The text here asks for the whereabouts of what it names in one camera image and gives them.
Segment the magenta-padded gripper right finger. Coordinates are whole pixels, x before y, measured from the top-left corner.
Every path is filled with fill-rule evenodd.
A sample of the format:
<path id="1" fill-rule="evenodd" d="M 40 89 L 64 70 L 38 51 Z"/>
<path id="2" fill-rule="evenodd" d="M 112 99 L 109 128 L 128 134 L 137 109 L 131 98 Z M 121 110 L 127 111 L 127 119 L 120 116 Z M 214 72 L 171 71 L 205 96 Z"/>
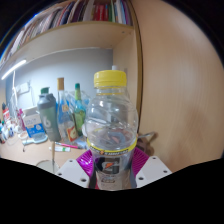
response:
<path id="1" fill-rule="evenodd" d="M 170 174 L 171 171 L 157 156 L 148 156 L 138 148 L 134 150 L 130 173 L 132 189 L 144 187 Z"/>

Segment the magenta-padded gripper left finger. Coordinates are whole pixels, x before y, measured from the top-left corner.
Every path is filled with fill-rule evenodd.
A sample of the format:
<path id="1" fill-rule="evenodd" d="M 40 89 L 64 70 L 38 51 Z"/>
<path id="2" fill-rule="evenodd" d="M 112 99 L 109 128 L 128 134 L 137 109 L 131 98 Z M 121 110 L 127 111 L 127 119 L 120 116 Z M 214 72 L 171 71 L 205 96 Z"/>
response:
<path id="1" fill-rule="evenodd" d="M 90 150 L 77 159 L 68 159 L 56 175 L 83 188 L 96 187 L 96 175 Z"/>

